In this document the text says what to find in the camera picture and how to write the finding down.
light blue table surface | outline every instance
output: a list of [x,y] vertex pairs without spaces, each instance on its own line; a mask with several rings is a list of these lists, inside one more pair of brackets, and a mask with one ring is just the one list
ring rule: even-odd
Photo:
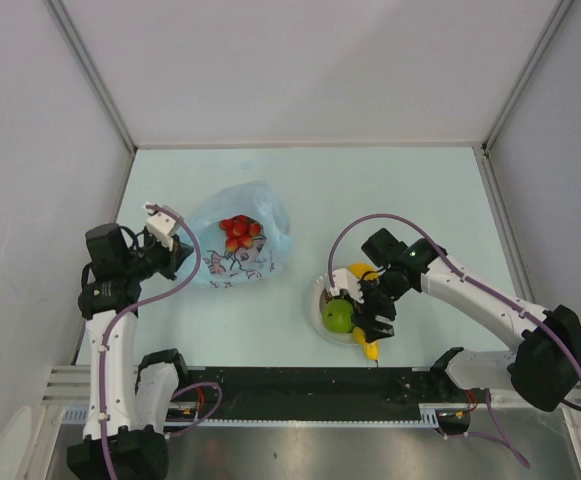
[[[470,148],[283,148],[140,150],[118,222],[143,228],[154,201],[184,217],[219,190],[265,180],[290,215],[294,247],[286,271],[229,289],[190,286],[140,310],[135,363],[176,347],[195,366],[366,366],[358,347],[320,337],[304,315],[307,289],[322,274],[330,247],[351,221],[389,212],[419,224],[479,276],[512,292],[503,250]],[[361,244],[387,227],[400,240],[407,226],[373,220],[354,229],[335,264],[367,261]],[[154,277],[142,298],[173,284]],[[381,366],[429,366],[447,349],[504,350],[461,312],[416,292],[397,303],[396,335],[380,342]],[[89,363],[84,341],[78,363]]]

cartoon print on bag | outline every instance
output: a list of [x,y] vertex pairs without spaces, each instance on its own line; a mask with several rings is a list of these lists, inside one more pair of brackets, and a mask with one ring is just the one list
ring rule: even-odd
[[258,235],[252,239],[252,246],[249,248],[239,247],[235,252],[226,251],[223,255],[214,250],[208,250],[210,258],[204,258],[203,261],[213,275],[230,271],[232,277],[245,272],[249,279],[258,280],[262,275],[256,268],[261,268],[266,263],[264,258],[259,258],[265,243],[266,237]]

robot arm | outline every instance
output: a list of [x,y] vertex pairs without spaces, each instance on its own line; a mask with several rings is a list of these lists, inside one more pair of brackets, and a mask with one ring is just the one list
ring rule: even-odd
[[[461,347],[446,352],[436,365],[457,387],[515,390],[528,403],[554,410],[577,383],[577,375],[560,348],[526,314],[532,314],[567,346],[581,367],[581,325],[564,306],[549,311],[500,292],[446,257],[456,275],[425,239],[410,247],[381,229],[361,247],[382,274],[373,280],[351,280],[345,269],[334,272],[334,296],[344,296],[356,308],[353,323],[368,342],[394,335],[394,303],[410,289],[427,293],[459,309],[490,330],[508,347],[501,352],[471,352]],[[505,301],[519,305],[518,310]]]
[[[172,394],[187,385],[183,357],[165,350],[144,357],[134,375],[136,311],[129,311],[105,334],[118,312],[135,304],[141,282],[160,273],[174,280],[175,272],[193,252],[181,243],[176,223],[150,212],[143,230],[143,245],[133,237],[130,247],[117,224],[106,224],[86,233],[92,262],[82,277],[79,308],[86,319],[91,350],[90,408],[83,443],[68,448],[68,466],[80,479],[108,478],[102,450],[102,420],[106,440],[118,472],[126,479],[165,478],[168,471],[164,422]],[[88,269],[94,281],[88,283]],[[105,371],[101,352],[105,351]],[[100,405],[100,385],[105,405]]]

white panel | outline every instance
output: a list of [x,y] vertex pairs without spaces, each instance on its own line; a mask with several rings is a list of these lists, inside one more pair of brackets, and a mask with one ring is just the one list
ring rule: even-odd
[[497,141],[493,162],[537,300],[581,318],[581,2]]
[[83,234],[128,164],[43,2],[0,0],[0,431],[71,358]]
[[557,0],[67,0],[138,145],[481,142]]

plastic bag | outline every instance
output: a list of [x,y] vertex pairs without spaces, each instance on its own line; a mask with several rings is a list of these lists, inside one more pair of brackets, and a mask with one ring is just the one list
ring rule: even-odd
[[[226,232],[219,227],[225,219],[246,215],[261,224],[252,246],[226,250]],[[261,280],[283,271],[292,238],[287,234],[289,218],[265,182],[235,185],[220,191],[185,218],[199,241],[203,262],[192,280],[197,285],[229,288],[240,283]],[[182,241],[190,243],[183,230]],[[177,272],[185,278],[194,266],[195,256],[186,259]]]

